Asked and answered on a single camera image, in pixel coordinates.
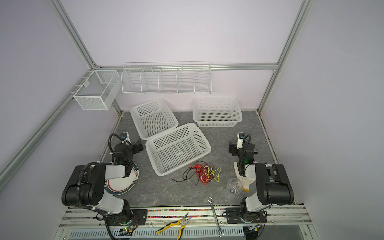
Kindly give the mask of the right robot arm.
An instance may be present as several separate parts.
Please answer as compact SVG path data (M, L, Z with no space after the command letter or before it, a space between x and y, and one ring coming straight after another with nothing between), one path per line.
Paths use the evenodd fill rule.
M294 192L282 164L257 163L254 155L259 151L251 143L252 136L238 133L229 142L229 153L238 157L234 170L240 190L248 192L251 184L256 184L256 192L243 198L238 208L227 208L229 224L264 224L267 222L267 209L274 205L291 205Z

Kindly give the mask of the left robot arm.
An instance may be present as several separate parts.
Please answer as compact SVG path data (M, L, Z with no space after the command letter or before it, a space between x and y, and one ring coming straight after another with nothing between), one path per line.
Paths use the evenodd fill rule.
M108 224L130 225L135 219L129 202L119 196L130 191L139 179L133 157L143 151L141 140L132 143L127 132L111 134L110 162L92 162L76 166L66 184L61 201L65 206L90 210Z

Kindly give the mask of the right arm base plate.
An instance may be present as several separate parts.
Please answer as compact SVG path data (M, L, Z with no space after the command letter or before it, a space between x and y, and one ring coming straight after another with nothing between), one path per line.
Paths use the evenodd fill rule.
M240 207L226 208L223 213L228 224L264 224L267 222L266 212L249 212Z

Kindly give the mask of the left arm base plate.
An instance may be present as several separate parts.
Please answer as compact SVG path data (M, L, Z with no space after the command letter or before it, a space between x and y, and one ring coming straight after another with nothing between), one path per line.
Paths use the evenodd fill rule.
M144 226L148 217L148 209L133 209L131 215L111 215L106 218L109 226Z

